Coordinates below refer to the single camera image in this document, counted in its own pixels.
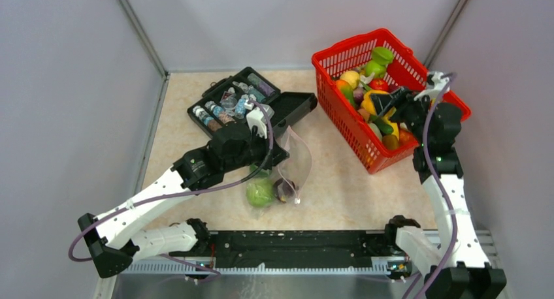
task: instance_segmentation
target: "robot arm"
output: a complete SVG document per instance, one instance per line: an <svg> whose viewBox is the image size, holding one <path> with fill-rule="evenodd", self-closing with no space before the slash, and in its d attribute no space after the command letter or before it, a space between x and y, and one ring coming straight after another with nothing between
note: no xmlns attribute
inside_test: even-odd
<svg viewBox="0 0 554 299"><path fill-rule="evenodd" d="M263 119L257 110L249 114ZM158 180L134 197L100 215L83 215L78 220L81 231L98 222L85 233L84 239L100 277L117 275L132 262L154 255L203 251L210 233L199 219L163 229L142 228L169 208L193 197L183 193L208 189L222 182L226 172L251 164L271 168L287 159L288 153L277 143L268 151L265 137L270 135L265 132L265 126L261 126L260 119L252 122L257 124L252 125L252 132L237 123L221 128L206 146L185 153Z"/></svg>
<svg viewBox="0 0 554 299"><path fill-rule="evenodd" d="M432 115L427 132L427 149L431 163L439 176L443 195L435 177L427 166L423 150L424 124L432 95L445 88L449 91L451 75L429 72L428 89L420 93L405 87L398 88L379 100L385 115L395 108L391 121L405 123L420 143L414 150L414 169L431 200L435 221L440 236L440 249L435 248L416 222L395 217L387 226L392 232L397 249L406 252L425 281L432 278L440 262L441 271L432 281L425 294L427 299L447 298L496 298L506 285L503 270L492 269L489 259L477 239L464 194L463 171L453 147L455 137L461 130L461 111L454 105L441 102Z"/></svg>

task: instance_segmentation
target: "yellow bell pepper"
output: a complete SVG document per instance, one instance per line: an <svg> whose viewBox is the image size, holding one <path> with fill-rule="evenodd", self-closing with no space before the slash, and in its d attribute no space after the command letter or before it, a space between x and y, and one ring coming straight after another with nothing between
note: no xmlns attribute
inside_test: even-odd
<svg viewBox="0 0 554 299"><path fill-rule="evenodd" d="M369 97L372 93L379 93L379 94L385 94L387 95L388 92L382 91L382 90L373 90L367 91L364 94L364 101L361 103L361 107L369 112L370 114L377 115L377 111L375 110L375 106L373 105L373 101L371 101L371 98ZM393 123L389 120L389 118L395 113L396 109L392 108L388 113L385 114L384 117L382 117L383 121L390 125L393 128L393 135L395 135L397 138L400 138L399 128L398 124Z"/></svg>

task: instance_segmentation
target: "cable tie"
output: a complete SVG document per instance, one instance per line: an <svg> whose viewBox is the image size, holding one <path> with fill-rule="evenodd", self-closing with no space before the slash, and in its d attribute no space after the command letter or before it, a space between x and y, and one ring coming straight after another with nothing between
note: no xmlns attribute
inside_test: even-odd
<svg viewBox="0 0 554 299"><path fill-rule="evenodd" d="M469 211L464 209L446 210L446 213L448 215L470 215Z"/></svg>
<svg viewBox="0 0 554 299"><path fill-rule="evenodd" d="M129 211L134 211L136 209L135 208L135 203L133 202L133 199L129 199L129 200L125 201L125 204L127 205L126 208Z"/></svg>

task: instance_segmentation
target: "small bottle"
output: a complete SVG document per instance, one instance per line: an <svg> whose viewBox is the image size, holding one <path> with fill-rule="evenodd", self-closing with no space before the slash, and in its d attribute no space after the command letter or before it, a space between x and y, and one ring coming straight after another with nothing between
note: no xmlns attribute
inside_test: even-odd
<svg viewBox="0 0 554 299"><path fill-rule="evenodd" d="M206 110L204 110L201 106L195 106L192 109L192 112L196 117L204 123L211 131L217 131L221 128L221 125L216 121Z"/></svg>
<svg viewBox="0 0 554 299"><path fill-rule="evenodd" d="M243 119L244 114L246 114L246 108L244 105L246 104L246 101L248 101L248 95L242 95L240 100L238 100L238 103L236 104L235 108L235 117L238 119Z"/></svg>
<svg viewBox="0 0 554 299"><path fill-rule="evenodd" d="M265 99L265 96L259 92L256 88L254 88L253 85L247 85L244 82L233 82L233 85L236 87L239 87L241 90L243 90L245 93L249 95L254 95L256 97L257 102L262 102L263 99Z"/></svg>
<svg viewBox="0 0 554 299"><path fill-rule="evenodd" d="M217 116L224 124L235 121L229 114L225 112L222 107L217 105L214 101L208 101L206 102L206 104L204 104L204 106L215 116Z"/></svg>
<svg viewBox="0 0 554 299"><path fill-rule="evenodd" d="M248 75L248 81L251 82L253 85L255 85L268 97L275 92L275 89L273 89L270 85L268 85L266 82L264 82L260 77L258 77L254 73L251 73L250 75Z"/></svg>

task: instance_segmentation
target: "green cucumber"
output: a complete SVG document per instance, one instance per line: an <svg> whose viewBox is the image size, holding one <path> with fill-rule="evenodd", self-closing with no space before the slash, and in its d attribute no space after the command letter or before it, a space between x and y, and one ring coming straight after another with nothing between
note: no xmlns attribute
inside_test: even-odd
<svg viewBox="0 0 554 299"><path fill-rule="evenodd" d="M384 120L381 118L378 118L377 115L369 115L369 120L372 121L375 125L377 125L377 128L383 133L383 134L393 134L394 129L389 124L385 123Z"/></svg>

